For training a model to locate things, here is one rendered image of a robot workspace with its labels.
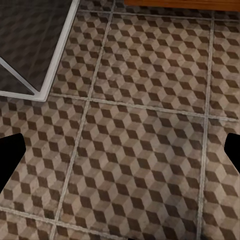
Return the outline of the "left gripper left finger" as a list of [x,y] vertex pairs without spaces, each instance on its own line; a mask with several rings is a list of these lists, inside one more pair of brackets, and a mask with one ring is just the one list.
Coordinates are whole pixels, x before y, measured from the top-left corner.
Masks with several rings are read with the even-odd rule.
[[0,138],[0,193],[26,153],[22,133]]

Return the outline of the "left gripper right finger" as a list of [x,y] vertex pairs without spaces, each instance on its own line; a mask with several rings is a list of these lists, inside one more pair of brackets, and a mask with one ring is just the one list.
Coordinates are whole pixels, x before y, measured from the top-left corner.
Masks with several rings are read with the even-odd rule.
[[240,173],[240,135],[228,133],[224,151]]

